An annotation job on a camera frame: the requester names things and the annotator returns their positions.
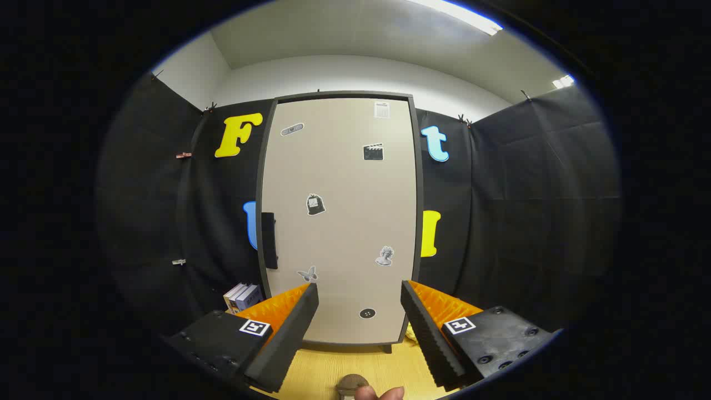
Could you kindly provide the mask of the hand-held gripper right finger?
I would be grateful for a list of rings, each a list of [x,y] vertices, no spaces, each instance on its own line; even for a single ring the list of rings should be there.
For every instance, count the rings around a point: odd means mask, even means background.
[[[438,387],[476,387],[504,375],[548,346],[553,332],[507,307],[480,309],[411,279],[400,302]]]

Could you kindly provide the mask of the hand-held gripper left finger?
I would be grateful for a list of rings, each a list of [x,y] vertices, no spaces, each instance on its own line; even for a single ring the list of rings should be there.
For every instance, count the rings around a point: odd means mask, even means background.
[[[209,312],[166,342],[221,384],[279,392],[317,308],[317,284],[307,283],[237,314]]]

